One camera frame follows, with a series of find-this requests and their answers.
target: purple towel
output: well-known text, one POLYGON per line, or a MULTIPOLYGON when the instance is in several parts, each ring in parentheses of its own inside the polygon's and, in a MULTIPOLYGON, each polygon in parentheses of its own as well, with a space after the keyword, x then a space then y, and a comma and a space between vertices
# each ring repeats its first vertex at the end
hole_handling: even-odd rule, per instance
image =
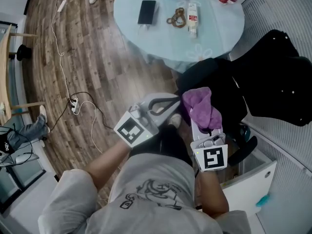
POLYGON ((202 129, 220 129, 222 127, 221 113, 210 103, 209 87, 191 89, 182 95, 184 106, 191 119, 202 129))

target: table leg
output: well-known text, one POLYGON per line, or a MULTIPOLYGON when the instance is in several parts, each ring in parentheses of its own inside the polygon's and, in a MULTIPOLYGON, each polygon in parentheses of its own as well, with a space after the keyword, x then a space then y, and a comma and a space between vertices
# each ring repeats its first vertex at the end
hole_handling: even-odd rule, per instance
POLYGON ((24 115, 24 114, 29 114, 29 111, 25 111, 25 112, 21 112, 21 113, 14 113, 14 114, 12 114, 12 117, 17 116, 17 115, 24 115))
POLYGON ((37 35, 24 34, 24 33, 10 33, 10 36, 14 36, 14 37, 38 37, 37 35))
POLYGON ((25 107, 34 107, 34 106, 40 106, 44 105, 45 102, 34 102, 34 103, 27 103, 27 104, 22 104, 22 105, 16 105, 16 106, 11 106, 11 110, 18 109, 18 108, 25 108, 25 107))

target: charging cable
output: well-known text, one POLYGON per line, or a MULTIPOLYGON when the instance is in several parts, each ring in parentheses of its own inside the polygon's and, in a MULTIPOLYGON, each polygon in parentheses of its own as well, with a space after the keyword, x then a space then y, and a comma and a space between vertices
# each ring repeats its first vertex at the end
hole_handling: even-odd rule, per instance
POLYGON ((93 140, 93 126, 94 126, 94 122, 95 122, 96 119, 97 119, 98 108, 94 105, 94 103, 92 103, 92 102, 90 102, 90 101, 88 101, 88 100, 85 100, 85 101, 81 104, 81 106, 79 107, 78 114, 75 114, 75 112, 74 112, 74 115, 79 115, 79 114, 80 114, 80 110, 81 110, 81 108, 82 108, 82 105, 83 105, 84 103, 86 103, 86 102, 92 104, 92 105, 94 106, 94 109, 95 109, 95 116, 94 116, 94 120, 93 120, 92 127, 91 127, 91 140, 92 140, 93 144, 95 145, 95 147, 98 149, 98 151, 102 154, 103 152, 98 148, 98 146, 95 144, 95 142, 94 142, 94 140, 93 140))
MULTIPOLYGON (((63 66, 62 66, 62 57, 65 55, 65 53, 64 53, 64 52, 61 53, 61 52, 59 51, 58 39, 57 39, 57 36, 56 36, 55 31, 54 31, 54 28, 53 28, 53 22, 54 22, 55 16, 57 15, 57 12, 58 12, 58 11, 59 11, 59 12, 62 11, 62 9, 63 9, 64 6, 65 6, 66 1, 67 1, 67 0, 64 0, 64 1, 62 2, 62 4, 60 5, 59 9, 58 9, 58 7, 57 7, 58 0, 56 0, 56 2, 55 2, 55 13, 54 13, 54 16, 53 16, 53 19, 52 19, 52 22, 51 22, 51 28, 52 28, 52 32, 53 32, 53 35, 54 35, 54 38, 55 38, 55 41, 56 41, 57 50, 58 50, 58 55, 59 55, 59 65, 60 65, 60 67, 61 67, 61 69, 62 69, 62 72, 63 72, 64 82, 65 82, 65 86, 66 86, 66 90, 67 90, 67 97, 68 97, 68 102, 67 102, 67 104, 66 104, 66 107, 67 107, 67 105, 68 105, 72 100, 74 100, 74 99, 71 99, 71 96, 69 95, 69 90, 68 90, 68 86, 67 86, 66 76, 65 76, 64 69, 63 69, 63 66)), ((95 145, 95 147, 98 149, 98 151, 102 154, 103 152, 98 148, 98 146, 95 144, 95 142, 94 142, 94 140, 93 140, 93 126, 94 126, 94 123, 95 123, 95 121, 96 121, 96 119, 97 119, 98 107, 97 107, 93 102, 88 101, 88 100, 85 100, 85 101, 81 104, 78 113, 77 113, 77 114, 76 114, 75 112, 73 112, 73 113, 74 113, 74 115, 76 115, 76 116, 79 115, 80 110, 81 110, 81 108, 82 108, 82 105, 83 105, 84 103, 86 103, 86 102, 92 104, 92 105, 94 106, 94 108, 95 108, 95 117, 94 117, 94 120, 93 120, 93 123, 92 123, 92 127, 91 127, 91 140, 92 140, 93 144, 95 145)), ((53 126, 53 128, 52 128, 51 130, 53 130, 53 129, 55 128, 55 126, 56 126, 57 122, 59 121, 59 119, 61 118, 61 116, 57 119, 55 125, 53 126)))
POLYGON ((58 39, 57 39, 57 36, 56 36, 56 34, 55 34, 55 32, 54 32, 54 28, 53 28, 54 18, 55 18, 55 16, 57 15, 57 11, 58 11, 57 3, 58 3, 58 0, 56 0, 56 2, 55 2, 55 13, 54 13, 54 16, 53 16, 53 19, 52 19, 52 22, 51 22, 51 28, 52 28, 52 32, 53 32, 53 35, 54 35, 54 38, 55 38, 55 41, 56 41, 56 44, 57 44, 57 50, 58 50, 58 55, 59 55, 59 65, 60 65, 60 67, 61 67, 61 69, 62 69, 62 72, 63 72, 63 75, 64 75, 64 81, 65 81, 65 85, 66 85, 67 96, 68 96, 68 98, 70 99, 70 97, 69 97, 69 91, 68 91, 68 86, 67 86, 67 82, 66 82, 66 76, 65 76, 65 73, 64 73, 64 70, 63 70, 63 66, 62 66, 62 56, 64 56, 65 53, 64 53, 64 52, 62 52, 62 53, 59 52, 58 39))

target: white cable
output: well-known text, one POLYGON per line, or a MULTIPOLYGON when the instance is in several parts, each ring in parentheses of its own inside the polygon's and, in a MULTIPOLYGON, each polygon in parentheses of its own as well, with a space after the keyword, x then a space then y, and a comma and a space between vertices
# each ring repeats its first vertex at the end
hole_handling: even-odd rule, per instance
POLYGON ((57 36, 55 35, 54 29, 53 29, 53 21, 54 21, 55 16, 57 15, 57 11, 58 11, 57 3, 58 3, 58 0, 56 0, 56 2, 55 2, 55 14, 54 14, 52 22, 51 22, 51 28, 52 28, 52 32, 53 32, 53 35, 54 35, 54 38, 55 38, 55 41, 56 41, 56 44, 57 44, 57 50, 58 50, 58 55, 59 55, 59 65, 60 65, 60 67, 62 69, 62 72, 63 72, 63 75, 64 75, 65 85, 66 85, 66 89, 67 89, 67 96, 70 99, 68 86, 67 86, 67 82, 66 82, 66 76, 64 74, 64 70, 63 70, 63 66, 62 66, 62 56, 64 56, 65 53, 64 52, 62 52, 62 53, 59 52, 58 39, 57 39, 57 36))
MULTIPOLYGON (((51 28, 52 28, 52 32, 53 32, 53 35, 54 35, 54 38, 55 38, 55 41, 56 41, 56 44, 57 44, 57 50, 58 50, 58 55, 59 55, 59 65, 60 65, 60 67, 61 67, 61 69, 62 69, 62 72, 63 72, 64 81, 65 81, 66 90, 67 90, 67 96, 68 96, 68 98, 70 99, 69 90, 68 90, 68 86, 67 86, 67 82, 66 82, 66 76, 65 76, 64 69, 63 69, 63 66, 62 66, 62 56, 64 56, 65 53, 64 53, 64 52, 62 52, 62 53, 59 52, 58 39, 57 39, 57 36, 56 36, 56 34, 55 34, 55 32, 54 32, 54 28, 53 28, 54 18, 55 18, 55 16, 57 15, 57 11, 58 11, 57 3, 58 3, 58 0, 56 0, 56 2, 55 2, 55 13, 54 13, 54 16, 53 16, 53 19, 52 19, 52 22, 51 22, 51 28)), ((74 115, 76 115, 76 116, 79 115, 80 110, 81 110, 81 108, 82 108, 82 105, 83 105, 85 102, 91 103, 91 104, 94 106, 94 108, 95 108, 95 113, 96 113, 96 115, 95 115, 95 117, 94 117, 94 120, 93 120, 93 123, 92 123, 92 127, 91 127, 91 140, 92 140, 93 144, 95 145, 95 147, 98 149, 98 151, 102 154, 103 152, 98 148, 98 146, 95 144, 95 142, 94 142, 94 140, 93 140, 93 126, 94 126, 94 122, 96 121, 97 115, 98 115, 98 109, 97 109, 97 107, 96 107, 92 102, 90 102, 90 101, 88 101, 88 100, 85 100, 85 101, 81 104, 81 106, 80 106, 80 108, 79 108, 79 111, 78 111, 78 114, 75 114, 75 112, 74 112, 74 115)))
POLYGON ((81 106, 80 106, 80 108, 79 108, 79 111, 78 111, 78 114, 75 114, 75 112, 74 112, 74 115, 79 115, 80 110, 81 110, 81 108, 82 108, 82 105, 83 105, 85 102, 91 103, 91 104, 94 106, 95 111, 96 111, 96 115, 95 115, 95 117, 94 117, 94 120, 93 120, 93 123, 92 123, 92 127, 91 127, 91 139, 92 139, 93 144, 94 144, 94 145, 96 146, 96 148, 98 149, 98 151, 102 154, 103 152, 98 148, 98 146, 95 144, 95 142, 94 142, 94 140, 93 140, 93 126, 94 126, 94 122, 95 122, 96 119, 97 119, 98 108, 97 108, 92 102, 90 102, 90 101, 88 101, 88 100, 85 100, 85 101, 81 104, 81 106))

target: black cable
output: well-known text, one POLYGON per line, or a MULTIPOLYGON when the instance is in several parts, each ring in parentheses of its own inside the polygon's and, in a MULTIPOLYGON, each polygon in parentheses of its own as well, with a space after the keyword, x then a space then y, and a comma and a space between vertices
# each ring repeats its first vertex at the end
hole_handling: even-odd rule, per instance
POLYGON ((70 100, 67 101, 66 106, 65 106, 65 108, 64 108, 64 110, 63 110, 63 113, 60 115, 60 117, 58 117, 58 119, 57 119, 57 121, 55 122, 54 126, 51 128, 51 131, 55 128, 55 126, 57 125, 59 119, 60 119, 60 118, 63 116, 63 114, 65 113, 66 108, 67 108, 69 102, 70 102, 70 100))
MULTIPOLYGON (((38 141, 41 141, 42 140, 42 138, 41 139, 38 139, 38 140, 36 140, 36 141, 33 141, 33 142, 31 142, 32 144, 34 144, 34 143, 36 143, 36 142, 38 142, 38 141)), ((16 151, 17 150, 19 150, 19 149, 23 149, 23 148, 25 148, 25 147, 27 147, 27 146, 29 146, 30 144, 28 144, 28 145, 26 145, 26 146, 23 146, 23 147, 20 147, 20 148, 17 148, 16 149, 16 151)))
MULTIPOLYGON (((26 162, 27 162, 27 160, 29 160, 29 159, 30 159, 31 154, 33 154, 33 153, 34 153, 34 151, 33 151, 33 145, 32 145, 32 143, 31 143, 31 141, 29 140, 29 138, 27 138, 27 137, 26 137, 26 136, 24 136, 24 135, 21 135, 18 131, 15 131, 14 129, 12 129, 12 128, 10 128, 10 127, 4 127, 4 126, 1 126, 1 127, 2 127, 2 128, 11 129, 11 130, 12 130, 12 131, 14 131, 16 134, 18 134, 18 135, 20 135, 20 136, 24 137, 25 139, 27 139, 27 140, 29 141, 30 146, 31 146, 30 156, 29 156, 29 158, 28 158, 28 159, 26 159, 23 163, 18 164, 18 165, 22 165, 22 164, 26 163, 26 162)), ((9 156, 11 156, 11 155, 8 155, 8 156, 4 159, 4 161, 2 161, 0 164, 3 164, 3 163, 7 160, 7 158, 8 158, 9 156)), ((13 165, 8 165, 8 166, 6 166, 6 167, 9 167, 9 166, 17 166, 17 164, 15 163, 15 161, 13 161, 13 162, 14 162, 14 164, 13 164, 13 165)))
POLYGON ((104 120, 106 120, 105 115, 104 115, 104 113, 102 112, 102 110, 100 110, 100 108, 99 108, 98 105, 96 104, 96 102, 95 102, 95 100, 93 99, 93 96, 92 96, 91 94, 89 94, 88 92, 84 92, 84 91, 82 91, 82 92, 77 92, 77 93, 74 93, 74 94, 70 95, 70 100, 72 100, 72 96, 78 95, 78 94, 87 94, 87 95, 89 95, 89 96, 91 97, 92 103, 93 103, 93 104, 95 105, 95 107, 102 113, 102 123, 103 123, 103 125, 104 125, 106 128, 113 130, 112 127, 110 127, 110 126, 108 126, 108 125, 105 124, 105 122, 104 122, 104 120))

